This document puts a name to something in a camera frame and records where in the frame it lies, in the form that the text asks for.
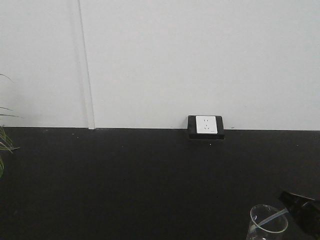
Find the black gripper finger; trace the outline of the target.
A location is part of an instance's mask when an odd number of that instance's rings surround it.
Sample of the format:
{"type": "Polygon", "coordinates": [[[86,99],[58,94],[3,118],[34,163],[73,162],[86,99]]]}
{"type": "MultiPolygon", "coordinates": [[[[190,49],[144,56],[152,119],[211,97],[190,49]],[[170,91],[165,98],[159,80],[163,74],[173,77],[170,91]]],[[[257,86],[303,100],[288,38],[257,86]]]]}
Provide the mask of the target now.
{"type": "Polygon", "coordinates": [[[297,226],[315,240],[320,239],[320,201],[282,191],[278,199],[283,203],[297,226]]]}

